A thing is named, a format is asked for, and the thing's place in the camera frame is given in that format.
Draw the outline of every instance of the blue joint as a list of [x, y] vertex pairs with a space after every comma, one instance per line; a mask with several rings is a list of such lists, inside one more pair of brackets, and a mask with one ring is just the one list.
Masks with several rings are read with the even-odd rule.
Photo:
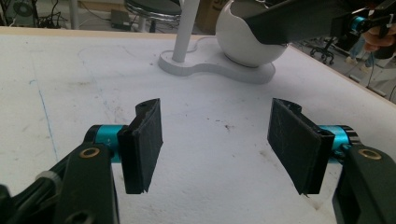
[[111, 162], [120, 163], [120, 144], [119, 139], [117, 138], [117, 133], [122, 127], [123, 125], [102, 125], [95, 137], [95, 143], [104, 144], [113, 152]]
[[366, 20], [363, 17], [356, 17], [352, 23], [350, 24], [350, 29], [360, 32], [360, 30], [358, 30], [359, 25], [361, 24], [361, 22], [363, 22], [364, 20]]
[[342, 155], [343, 149], [349, 148], [349, 138], [343, 128], [337, 125], [319, 125], [319, 128], [327, 130], [335, 135], [334, 141], [332, 142], [332, 152], [335, 155]]

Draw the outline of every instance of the table surface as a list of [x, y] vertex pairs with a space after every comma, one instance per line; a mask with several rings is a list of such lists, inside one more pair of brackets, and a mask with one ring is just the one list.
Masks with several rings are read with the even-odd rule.
[[335, 223], [341, 166], [328, 165], [319, 195], [298, 195], [266, 140], [274, 97], [396, 158], [395, 105], [294, 48], [269, 83], [254, 85], [166, 74], [157, 62], [174, 35], [2, 27], [0, 38], [0, 182], [14, 195], [93, 124], [129, 124], [153, 98], [164, 144], [149, 193], [126, 195], [113, 165], [121, 223]]

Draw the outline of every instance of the human hand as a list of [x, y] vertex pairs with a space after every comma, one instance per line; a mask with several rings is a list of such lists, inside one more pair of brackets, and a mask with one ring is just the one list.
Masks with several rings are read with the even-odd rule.
[[396, 43], [396, 24], [393, 24], [388, 31], [388, 34], [383, 38], [379, 38], [380, 27], [373, 27], [363, 34], [366, 43], [364, 49], [366, 51], [376, 51], [381, 47], [392, 46]]

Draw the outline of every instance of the blue line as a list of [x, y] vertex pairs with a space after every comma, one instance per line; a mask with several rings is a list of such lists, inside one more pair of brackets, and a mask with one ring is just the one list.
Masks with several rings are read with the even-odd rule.
[[52, 129], [51, 129], [51, 127], [50, 127], [49, 115], [48, 115], [48, 113], [47, 113], [46, 104], [44, 103], [43, 94], [41, 93], [40, 86], [38, 85], [38, 83], [37, 83], [37, 87], [38, 87], [38, 94], [40, 94], [40, 98], [41, 98], [41, 104], [43, 105], [44, 113], [45, 113], [46, 119], [47, 119], [47, 126], [48, 126], [48, 128], [49, 128], [49, 137], [50, 137], [50, 140], [51, 140], [51, 142], [52, 142], [53, 152], [55, 153], [55, 160], [58, 162], [58, 161], [59, 161], [59, 159], [58, 159], [58, 153], [57, 153], [57, 150], [56, 150], [55, 142], [53, 141], [53, 135], [52, 135]]

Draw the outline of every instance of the white bowl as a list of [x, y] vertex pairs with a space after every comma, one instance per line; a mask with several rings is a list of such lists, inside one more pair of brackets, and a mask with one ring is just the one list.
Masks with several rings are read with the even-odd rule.
[[[228, 58], [244, 66], [258, 67], [273, 62], [282, 55], [287, 45], [260, 43], [245, 21], [232, 14], [231, 8], [235, 1], [237, 0], [230, 0], [219, 14], [216, 37], [221, 49]], [[243, 4], [255, 7], [258, 3], [255, 0], [245, 0]]]

